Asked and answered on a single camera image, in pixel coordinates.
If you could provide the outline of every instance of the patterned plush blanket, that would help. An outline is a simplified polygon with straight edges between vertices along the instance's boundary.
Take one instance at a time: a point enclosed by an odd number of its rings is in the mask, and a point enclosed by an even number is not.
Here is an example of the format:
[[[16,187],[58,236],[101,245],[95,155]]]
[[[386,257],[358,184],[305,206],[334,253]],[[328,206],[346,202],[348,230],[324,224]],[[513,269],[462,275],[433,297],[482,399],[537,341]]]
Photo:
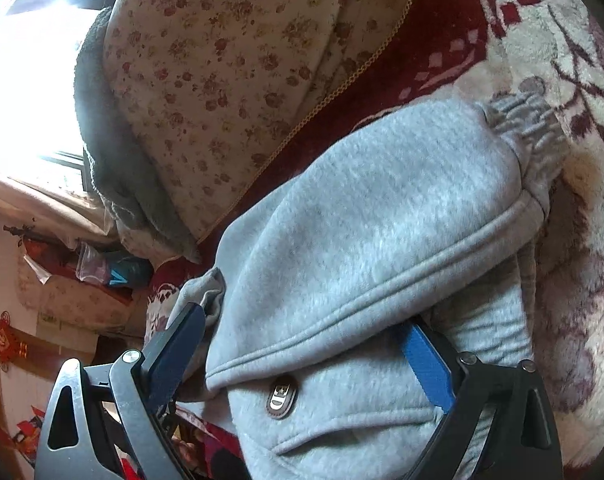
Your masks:
[[[538,242],[531,322],[565,473],[579,478],[604,445],[604,35],[580,0],[414,0],[380,58],[284,146],[201,249],[211,261],[233,218],[354,128],[434,92],[517,89],[543,94],[572,144]],[[151,325],[173,285],[157,287]]]

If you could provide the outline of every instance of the folded gray garment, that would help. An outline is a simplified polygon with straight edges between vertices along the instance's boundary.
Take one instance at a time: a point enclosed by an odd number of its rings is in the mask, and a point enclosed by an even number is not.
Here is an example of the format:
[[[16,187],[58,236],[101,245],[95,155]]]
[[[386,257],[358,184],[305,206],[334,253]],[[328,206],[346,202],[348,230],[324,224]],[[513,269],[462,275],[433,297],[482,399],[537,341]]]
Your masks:
[[[200,256],[195,238],[180,219],[148,155],[118,109],[102,54],[111,8],[102,10],[77,55],[74,79],[77,122],[93,187],[105,208],[128,229],[148,230],[192,262]]]
[[[426,309],[459,351],[503,365],[532,357],[532,240],[566,151],[536,95],[423,102],[346,137],[227,229],[197,376],[200,391],[226,388],[256,480],[391,480],[412,468],[442,412],[387,329]],[[208,287],[198,280],[192,292]],[[300,389],[276,420],[266,403],[284,373]]]

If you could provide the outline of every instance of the logo patch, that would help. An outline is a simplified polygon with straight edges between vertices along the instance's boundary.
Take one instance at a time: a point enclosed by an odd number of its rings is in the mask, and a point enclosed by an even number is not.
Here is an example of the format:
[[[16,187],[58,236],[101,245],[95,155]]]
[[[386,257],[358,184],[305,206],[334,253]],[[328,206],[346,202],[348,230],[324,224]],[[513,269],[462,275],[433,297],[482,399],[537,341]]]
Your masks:
[[[293,401],[298,394],[298,382],[290,375],[282,375],[275,379],[269,390],[266,401],[266,411],[273,418],[284,418],[293,407]]]

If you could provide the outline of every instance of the red hanging decoration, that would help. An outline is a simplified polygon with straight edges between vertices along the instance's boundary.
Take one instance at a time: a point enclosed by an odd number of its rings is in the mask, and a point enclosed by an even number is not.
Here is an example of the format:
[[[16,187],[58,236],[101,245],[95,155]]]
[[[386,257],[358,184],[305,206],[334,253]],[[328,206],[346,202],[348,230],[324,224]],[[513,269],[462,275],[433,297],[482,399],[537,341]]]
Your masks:
[[[0,316],[0,366],[6,370],[6,365],[16,356],[26,358],[29,346],[19,341],[11,329],[11,317],[7,311]]]

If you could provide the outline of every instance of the beige curtain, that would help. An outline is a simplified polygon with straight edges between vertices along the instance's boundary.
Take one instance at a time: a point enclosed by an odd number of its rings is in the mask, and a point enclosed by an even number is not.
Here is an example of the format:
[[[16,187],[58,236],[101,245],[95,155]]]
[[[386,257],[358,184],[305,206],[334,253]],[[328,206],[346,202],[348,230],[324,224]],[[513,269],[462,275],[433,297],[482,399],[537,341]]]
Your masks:
[[[21,227],[51,234],[69,247],[82,238],[94,243],[117,239],[117,230],[104,206],[87,195],[43,189],[0,173],[0,214]]]

